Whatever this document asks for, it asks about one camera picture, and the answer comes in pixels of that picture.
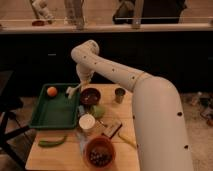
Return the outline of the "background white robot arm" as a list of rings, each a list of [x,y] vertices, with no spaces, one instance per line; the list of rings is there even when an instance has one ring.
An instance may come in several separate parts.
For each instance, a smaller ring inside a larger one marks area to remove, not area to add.
[[[83,5],[84,0],[63,0],[68,23],[80,24],[84,23]],[[47,0],[32,0],[32,7],[37,14],[40,14],[48,23],[53,23],[56,18],[48,8]]]

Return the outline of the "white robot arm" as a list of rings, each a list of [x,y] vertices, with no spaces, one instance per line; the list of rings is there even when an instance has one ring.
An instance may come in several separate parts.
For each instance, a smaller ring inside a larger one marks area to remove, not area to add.
[[[93,40],[74,47],[71,57],[82,82],[98,73],[132,93],[140,171],[194,171],[182,103],[170,81],[100,57]]]

